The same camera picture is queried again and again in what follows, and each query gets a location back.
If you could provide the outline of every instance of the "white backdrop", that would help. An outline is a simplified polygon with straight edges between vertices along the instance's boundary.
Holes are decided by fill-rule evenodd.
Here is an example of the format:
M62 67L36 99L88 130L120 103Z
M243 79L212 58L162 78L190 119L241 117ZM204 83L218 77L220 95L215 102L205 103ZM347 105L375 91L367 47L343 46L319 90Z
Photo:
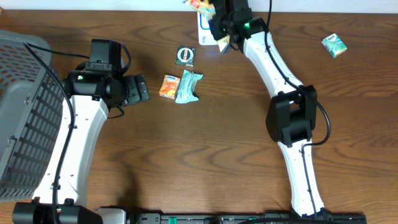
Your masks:
M190 11L181 0L0 0L4 9ZM253 11L268 11L268 0L249 0ZM274 0L275 12L398 13L398 0Z

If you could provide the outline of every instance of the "blue and white packet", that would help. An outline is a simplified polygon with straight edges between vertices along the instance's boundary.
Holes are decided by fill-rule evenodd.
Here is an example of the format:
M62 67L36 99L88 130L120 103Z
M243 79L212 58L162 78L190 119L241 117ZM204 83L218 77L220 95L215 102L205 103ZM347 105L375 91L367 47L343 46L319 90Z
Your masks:
M198 80L201 80L202 77L203 75L184 70L175 102L188 103L191 101L198 101L199 98L195 97L193 92L195 91Z

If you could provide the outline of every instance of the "green and white package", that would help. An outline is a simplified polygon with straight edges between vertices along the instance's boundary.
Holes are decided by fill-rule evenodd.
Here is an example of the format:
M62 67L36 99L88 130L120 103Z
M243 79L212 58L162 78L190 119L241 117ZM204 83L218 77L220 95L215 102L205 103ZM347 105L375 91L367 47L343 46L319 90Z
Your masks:
M340 40L336 34L332 34L322 41L323 46L329 51L333 58L339 56L341 53L347 50L347 47Z
M193 95L193 92L195 91L198 80L201 80L202 77L203 75L184 70L175 102L188 103L198 101L199 99Z

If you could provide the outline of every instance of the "wooden surface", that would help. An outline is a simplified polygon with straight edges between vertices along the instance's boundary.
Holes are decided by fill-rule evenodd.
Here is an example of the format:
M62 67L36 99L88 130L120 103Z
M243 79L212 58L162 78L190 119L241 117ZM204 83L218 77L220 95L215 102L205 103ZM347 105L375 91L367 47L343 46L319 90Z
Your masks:
M267 14L256 14L266 17ZM89 54L93 38L127 45L128 74L144 73L150 100L105 122L88 182L88 208L124 205L165 213L288 210L284 158L268 136L270 102L252 63L202 47L194 12L5 11L0 29L44 38L54 50ZM313 84L331 118L329 142L313 149L327 209L398 222L398 15L275 13L271 32L291 71ZM336 32L348 50L333 59L321 44ZM178 45L197 47L194 68L175 65ZM62 74L80 59L54 56ZM203 73L200 100L158 96L165 74ZM325 135L318 113L313 132ZM10 223L13 203L0 204Z

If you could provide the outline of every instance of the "gray plastic basket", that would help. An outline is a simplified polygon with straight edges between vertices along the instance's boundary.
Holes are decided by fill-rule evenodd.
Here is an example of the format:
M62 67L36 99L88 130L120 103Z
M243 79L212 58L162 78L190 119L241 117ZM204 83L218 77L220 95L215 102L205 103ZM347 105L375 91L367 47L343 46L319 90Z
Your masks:
M62 116L59 87L24 42L50 48L39 37L0 30L0 202L32 197ZM33 50L51 68L51 53Z

